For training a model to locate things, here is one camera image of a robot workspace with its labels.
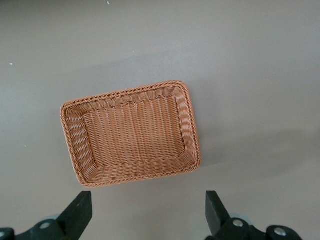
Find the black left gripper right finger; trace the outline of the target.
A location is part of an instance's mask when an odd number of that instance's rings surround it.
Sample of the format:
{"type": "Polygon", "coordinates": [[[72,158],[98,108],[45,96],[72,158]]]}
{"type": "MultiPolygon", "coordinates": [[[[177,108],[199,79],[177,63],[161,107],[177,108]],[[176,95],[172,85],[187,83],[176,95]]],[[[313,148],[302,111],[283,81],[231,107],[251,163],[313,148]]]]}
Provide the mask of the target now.
{"type": "Polygon", "coordinates": [[[208,240],[299,240],[300,235],[282,225],[262,232],[239,217],[231,217],[216,191],[205,193],[205,216],[211,235],[208,240]]]}

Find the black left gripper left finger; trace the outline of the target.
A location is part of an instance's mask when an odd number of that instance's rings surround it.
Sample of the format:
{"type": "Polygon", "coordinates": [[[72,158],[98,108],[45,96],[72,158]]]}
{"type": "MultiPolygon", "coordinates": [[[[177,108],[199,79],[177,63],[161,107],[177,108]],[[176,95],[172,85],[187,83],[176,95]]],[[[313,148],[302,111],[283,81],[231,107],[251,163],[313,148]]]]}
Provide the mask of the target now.
{"type": "Polygon", "coordinates": [[[57,217],[38,222],[28,231],[16,235],[14,229],[0,229],[2,240],[78,240],[93,216],[92,193],[82,191],[57,217]]]}

